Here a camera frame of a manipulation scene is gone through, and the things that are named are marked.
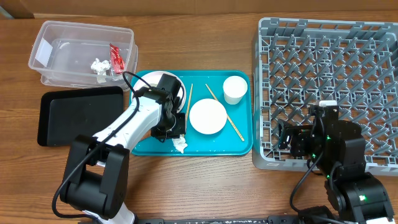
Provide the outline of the red snack wrapper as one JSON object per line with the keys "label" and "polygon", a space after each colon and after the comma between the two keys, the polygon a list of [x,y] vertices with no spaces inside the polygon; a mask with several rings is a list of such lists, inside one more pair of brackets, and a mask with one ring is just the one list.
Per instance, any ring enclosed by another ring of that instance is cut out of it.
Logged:
{"label": "red snack wrapper", "polygon": [[120,54],[120,49],[119,47],[110,44],[110,57],[111,57],[111,65],[113,67],[113,70],[116,74],[120,74],[124,71],[125,68],[125,62]]}

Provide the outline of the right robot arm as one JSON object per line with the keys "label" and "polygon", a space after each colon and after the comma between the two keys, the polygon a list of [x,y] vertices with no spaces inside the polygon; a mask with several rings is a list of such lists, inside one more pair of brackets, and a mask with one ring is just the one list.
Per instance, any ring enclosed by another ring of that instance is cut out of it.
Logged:
{"label": "right robot arm", "polygon": [[334,216],[326,206],[295,208],[299,223],[394,223],[386,188],[366,171],[366,141],[360,125],[317,118],[312,125],[278,122],[279,147],[293,155],[309,156],[309,171],[318,168]]}

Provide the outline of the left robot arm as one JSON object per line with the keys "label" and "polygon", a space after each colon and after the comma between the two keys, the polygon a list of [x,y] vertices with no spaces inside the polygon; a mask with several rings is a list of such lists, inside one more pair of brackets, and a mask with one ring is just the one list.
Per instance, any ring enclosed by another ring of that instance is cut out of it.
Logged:
{"label": "left robot arm", "polygon": [[132,94],[130,107],[111,125],[72,142],[62,183],[52,200],[56,216],[75,217],[57,210],[61,200],[93,223],[138,222],[124,203],[130,153],[147,132],[160,142],[186,133],[185,115],[178,112],[185,89],[179,84],[145,86]]}

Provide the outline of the white tissue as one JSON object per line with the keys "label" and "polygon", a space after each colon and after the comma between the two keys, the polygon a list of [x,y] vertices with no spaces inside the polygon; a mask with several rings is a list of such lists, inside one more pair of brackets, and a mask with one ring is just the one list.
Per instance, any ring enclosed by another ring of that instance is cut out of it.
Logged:
{"label": "white tissue", "polygon": [[97,75],[107,75],[109,73],[109,69],[111,68],[111,63],[108,60],[100,61],[98,58],[96,58],[91,64],[90,68]]}

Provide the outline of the white napkin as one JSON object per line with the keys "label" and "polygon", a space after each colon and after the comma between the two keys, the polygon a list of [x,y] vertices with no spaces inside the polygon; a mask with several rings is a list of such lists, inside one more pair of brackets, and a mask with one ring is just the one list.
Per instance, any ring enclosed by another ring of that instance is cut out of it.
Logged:
{"label": "white napkin", "polygon": [[180,135],[179,138],[173,138],[172,142],[173,142],[175,149],[182,154],[184,153],[185,148],[188,146],[184,135]]}

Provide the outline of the white upturned bowl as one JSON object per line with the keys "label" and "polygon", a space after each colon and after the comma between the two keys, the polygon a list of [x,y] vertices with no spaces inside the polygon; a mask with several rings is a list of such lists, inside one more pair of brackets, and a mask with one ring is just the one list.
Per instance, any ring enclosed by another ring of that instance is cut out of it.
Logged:
{"label": "white upturned bowl", "polygon": [[227,120],[225,107],[214,99],[197,101],[189,112],[190,124],[201,134],[211,135],[221,131]]}

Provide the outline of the white paper cup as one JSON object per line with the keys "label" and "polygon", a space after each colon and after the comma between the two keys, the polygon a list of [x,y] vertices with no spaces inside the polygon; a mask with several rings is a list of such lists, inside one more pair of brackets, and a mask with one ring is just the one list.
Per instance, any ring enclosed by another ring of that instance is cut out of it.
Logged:
{"label": "white paper cup", "polygon": [[224,100],[230,105],[236,105],[241,101],[247,90],[248,84],[243,77],[228,77],[223,83]]}

